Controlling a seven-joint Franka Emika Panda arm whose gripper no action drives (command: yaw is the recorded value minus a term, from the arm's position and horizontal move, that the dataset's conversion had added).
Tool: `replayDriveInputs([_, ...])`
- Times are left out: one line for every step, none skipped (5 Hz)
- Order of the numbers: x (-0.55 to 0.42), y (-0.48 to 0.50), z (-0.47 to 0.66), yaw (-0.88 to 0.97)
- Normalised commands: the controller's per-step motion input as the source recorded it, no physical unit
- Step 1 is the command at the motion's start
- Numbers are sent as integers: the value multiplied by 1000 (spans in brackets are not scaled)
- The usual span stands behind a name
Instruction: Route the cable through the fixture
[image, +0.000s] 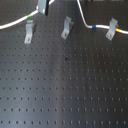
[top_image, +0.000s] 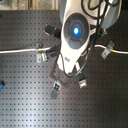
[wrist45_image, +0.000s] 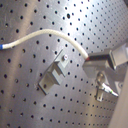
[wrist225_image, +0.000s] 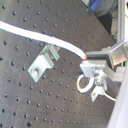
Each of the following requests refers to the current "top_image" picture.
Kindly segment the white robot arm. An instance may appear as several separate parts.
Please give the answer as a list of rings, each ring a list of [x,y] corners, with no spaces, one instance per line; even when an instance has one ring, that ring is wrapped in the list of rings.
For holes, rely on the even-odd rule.
[[[99,32],[117,21],[121,4],[122,0],[62,0],[61,44],[50,55],[58,56],[59,69],[68,78],[82,72]]]

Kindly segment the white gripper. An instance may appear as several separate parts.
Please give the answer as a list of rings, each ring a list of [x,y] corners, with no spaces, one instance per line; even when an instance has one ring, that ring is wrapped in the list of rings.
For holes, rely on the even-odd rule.
[[[50,77],[54,80],[59,80],[65,88],[69,88],[71,85],[71,79],[68,78],[64,73],[60,73],[60,70],[64,71],[66,74],[71,73],[79,57],[80,55],[77,52],[61,52],[57,60],[59,68],[53,67],[50,73]]]

